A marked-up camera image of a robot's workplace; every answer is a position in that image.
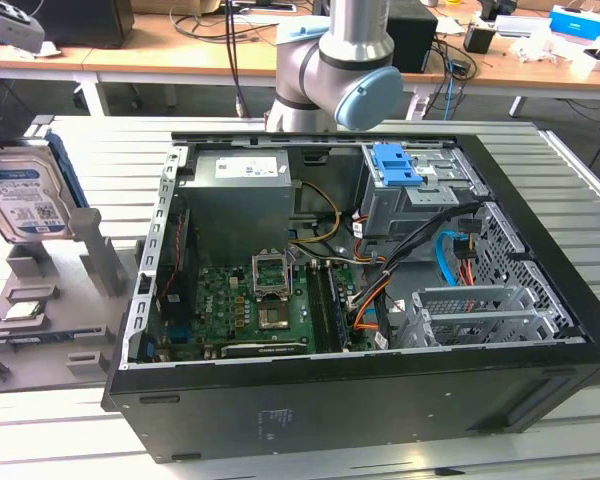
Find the floor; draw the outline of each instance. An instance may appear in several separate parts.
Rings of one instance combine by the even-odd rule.
[[[36,114],[84,115],[73,105],[75,84],[69,82],[24,81],[15,82],[13,91]],[[131,106],[132,92],[125,84],[106,85],[106,96],[112,115],[174,115],[227,117],[235,115],[235,93],[232,87],[178,85],[178,106],[169,108],[165,103],[164,89],[160,85],[138,85],[143,106],[136,110]],[[245,88],[252,116],[261,117],[273,101],[273,90],[269,88]],[[409,95],[405,94],[402,105],[394,115],[400,118],[406,112]],[[509,107],[513,98],[472,95],[459,105],[454,120],[509,121]],[[589,109],[575,106],[583,114],[600,120],[600,102],[579,102]],[[444,107],[440,97],[436,106]],[[15,99],[6,99],[3,111],[21,111]],[[428,118],[441,119],[442,110],[431,110]],[[519,121],[534,122],[541,129],[550,129],[573,150],[585,163],[589,163],[600,146],[600,122],[584,118],[576,113],[565,101],[554,99],[529,99]],[[594,172],[600,176],[600,157],[594,165]]]

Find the blue cable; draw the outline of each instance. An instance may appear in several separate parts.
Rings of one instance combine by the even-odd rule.
[[[454,232],[453,230],[443,230],[436,238],[436,260],[438,260],[438,265],[440,266],[440,270],[442,270],[442,275],[444,275],[445,280],[452,287],[456,286],[456,279],[453,278],[453,274],[449,269],[449,265],[447,265],[447,260],[444,258],[444,249],[442,247],[442,242],[445,237],[449,237],[451,239],[459,238],[461,240],[466,240],[468,238],[467,235],[463,233]]]
[[[451,107],[451,100],[453,99],[453,64],[449,62],[449,72],[451,72],[451,80],[449,80],[449,90],[447,95],[447,108],[444,111],[444,119],[449,119],[449,107]]]

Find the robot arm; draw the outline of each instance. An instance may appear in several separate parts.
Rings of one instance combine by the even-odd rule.
[[[267,131],[333,131],[336,124],[368,130],[402,94],[390,66],[389,0],[332,0],[326,17],[302,17],[278,27],[276,100]]]

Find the chip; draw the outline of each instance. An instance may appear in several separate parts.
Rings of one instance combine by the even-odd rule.
[[[258,327],[260,330],[289,328],[289,302],[260,302],[258,304]]]

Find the blue box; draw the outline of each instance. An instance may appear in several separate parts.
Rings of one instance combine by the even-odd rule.
[[[577,8],[554,6],[549,14],[551,30],[595,40],[600,36],[600,14]]]

